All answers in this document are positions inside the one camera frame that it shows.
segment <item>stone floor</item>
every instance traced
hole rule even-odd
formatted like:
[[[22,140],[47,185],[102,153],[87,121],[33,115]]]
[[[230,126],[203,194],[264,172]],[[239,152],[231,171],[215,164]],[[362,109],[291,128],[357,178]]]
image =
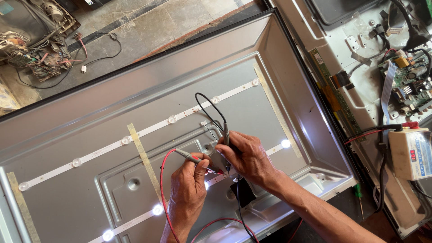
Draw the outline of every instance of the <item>stone floor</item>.
[[[34,89],[22,84],[16,71],[0,66],[0,78],[5,81],[18,103],[24,107],[67,89],[124,67],[163,45],[222,17],[252,0],[112,0],[93,10],[85,1],[76,0],[79,9],[72,14],[81,23],[75,32],[80,32],[88,53],[87,61],[75,63],[65,73],[45,82],[39,82],[30,70],[20,70],[26,83],[44,87],[60,84],[50,89]],[[120,46],[109,36],[100,33],[116,33],[121,43],[121,53],[109,59],[97,61],[81,73],[82,64],[94,59],[115,55]],[[75,57],[81,47],[71,34],[67,39],[68,49]],[[85,52],[79,51],[77,60],[83,60]]]

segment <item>red digital readout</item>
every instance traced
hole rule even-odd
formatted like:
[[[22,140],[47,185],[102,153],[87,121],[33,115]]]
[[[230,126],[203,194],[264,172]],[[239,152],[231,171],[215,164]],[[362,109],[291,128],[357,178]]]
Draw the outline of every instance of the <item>red digital readout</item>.
[[[410,150],[410,156],[411,156],[411,161],[412,162],[417,161],[417,159],[416,159],[416,151],[414,149]]]

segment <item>led lens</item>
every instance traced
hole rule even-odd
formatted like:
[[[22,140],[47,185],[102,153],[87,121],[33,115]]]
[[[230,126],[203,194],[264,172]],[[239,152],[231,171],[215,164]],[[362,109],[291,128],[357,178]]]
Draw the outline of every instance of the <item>led lens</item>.
[[[153,209],[153,211],[152,211],[152,213],[153,213],[154,215],[159,215],[159,214],[161,214],[162,212],[163,212],[163,208],[162,208],[161,205],[157,205],[157,206]]]
[[[288,148],[290,146],[291,146],[291,143],[287,139],[282,141],[282,147]]]
[[[114,237],[114,233],[111,230],[106,231],[102,235],[102,239],[104,239],[104,241],[110,241],[113,237]]]

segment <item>led backlight strip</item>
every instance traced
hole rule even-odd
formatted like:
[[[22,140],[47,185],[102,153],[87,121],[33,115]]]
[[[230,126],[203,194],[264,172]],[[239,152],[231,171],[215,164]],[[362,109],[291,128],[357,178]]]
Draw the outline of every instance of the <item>led backlight strip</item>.
[[[242,85],[240,87],[237,87],[237,88],[235,88],[233,90],[230,90],[230,91],[228,91],[228,92],[226,92],[226,93],[224,93],[224,94],[222,94],[220,96],[213,97],[212,98],[212,102],[214,104],[217,104],[217,103],[219,103],[220,101],[222,101],[222,100],[224,100],[226,98],[229,98],[229,97],[231,97],[231,96],[233,96],[235,94],[238,94],[238,93],[240,93],[240,92],[242,92],[244,90],[247,90],[247,89],[249,89],[251,87],[258,86],[259,84],[260,84],[260,80],[258,78],[256,78],[253,81],[251,81],[249,83],[246,83],[246,84],[244,84],[244,85]],[[204,108],[206,108],[206,107],[210,106],[211,104],[210,104],[210,102],[206,101],[204,103],[201,103],[201,105]],[[172,115],[172,116],[170,116],[166,120],[163,120],[163,121],[161,121],[159,123],[154,124],[153,126],[150,126],[150,127],[146,128],[144,130],[141,130],[141,131],[137,132],[138,137],[142,137],[142,136],[147,135],[147,134],[149,134],[151,132],[154,132],[154,131],[156,131],[158,129],[161,129],[162,127],[165,127],[165,126],[167,126],[167,125],[169,125],[171,123],[175,123],[176,121],[178,121],[178,120],[180,120],[182,118],[185,118],[188,115],[194,114],[195,112],[197,112],[199,110],[200,110],[200,106],[194,106],[194,107],[192,107],[192,108],[190,108],[190,109],[188,109],[188,110],[186,110],[186,111],[184,111],[182,113],[179,113],[177,115]],[[63,165],[63,166],[61,166],[61,167],[59,167],[57,169],[54,169],[54,170],[52,170],[52,171],[50,171],[50,172],[48,172],[48,173],[46,173],[46,174],[44,174],[44,175],[42,175],[42,176],[40,176],[38,178],[34,178],[34,179],[30,180],[30,181],[21,183],[19,185],[19,190],[23,192],[23,191],[29,189],[32,186],[35,186],[35,185],[37,185],[37,184],[39,184],[41,182],[44,182],[44,181],[46,181],[46,180],[48,180],[48,179],[50,179],[50,178],[52,178],[54,176],[57,176],[57,175],[59,175],[59,174],[61,174],[63,172],[66,172],[66,171],[68,171],[70,169],[78,167],[78,166],[80,166],[81,164],[83,164],[85,162],[88,162],[88,161],[90,161],[90,160],[92,160],[92,159],[94,159],[94,158],[96,158],[98,156],[101,156],[101,155],[103,155],[105,153],[108,153],[109,151],[112,151],[112,150],[114,150],[114,149],[116,149],[118,147],[126,145],[126,144],[130,143],[131,141],[132,141],[132,137],[131,136],[124,137],[123,139],[121,139],[121,140],[119,140],[117,142],[114,142],[114,143],[112,143],[112,144],[110,144],[110,145],[108,145],[108,146],[106,146],[104,148],[101,148],[101,149],[99,149],[99,150],[97,150],[97,151],[95,151],[95,152],[93,152],[91,154],[87,154],[84,157],[81,157],[79,159],[74,159],[72,162],[70,162],[68,164],[65,164],[65,165]]]
[[[266,151],[267,155],[270,156],[274,153],[276,153],[277,151],[283,149],[283,148],[288,148],[290,147],[291,143],[288,140],[283,140],[282,143],[276,145],[275,147],[269,149]],[[223,179],[226,179],[230,177],[230,175],[218,175],[215,178],[208,180],[205,182],[206,185],[206,190],[215,185],[216,183],[222,181]],[[157,205],[154,209],[136,217],[135,219],[132,219],[131,221],[113,229],[113,230],[107,230],[106,232],[104,232],[103,235],[99,236],[98,238],[90,241],[89,243],[102,243],[105,241],[110,241],[114,236],[120,234],[121,232],[131,228],[132,226],[135,226],[141,222],[143,222],[144,220],[154,216],[154,215],[159,215],[164,211],[163,207],[161,205]]]

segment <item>person's hand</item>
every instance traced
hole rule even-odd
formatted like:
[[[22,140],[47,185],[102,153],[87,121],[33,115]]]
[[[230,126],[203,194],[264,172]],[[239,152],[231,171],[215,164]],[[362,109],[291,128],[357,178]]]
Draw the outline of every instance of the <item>person's hand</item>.
[[[229,141],[237,148],[233,149],[224,145],[222,137],[215,146],[216,150],[231,163],[240,175],[253,184],[269,191],[274,183],[285,175],[271,163],[259,138],[237,131],[229,131]]]
[[[204,153],[191,154],[202,161],[195,166],[194,162],[185,160],[184,164],[171,176],[168,215],[180,242],[186,242],[192,225],[197,221],[203,209],[207,195],[204,176],[208,173],[207,167],[211,159]],[[161,242],[176,242],[168,222],[165,225]]]

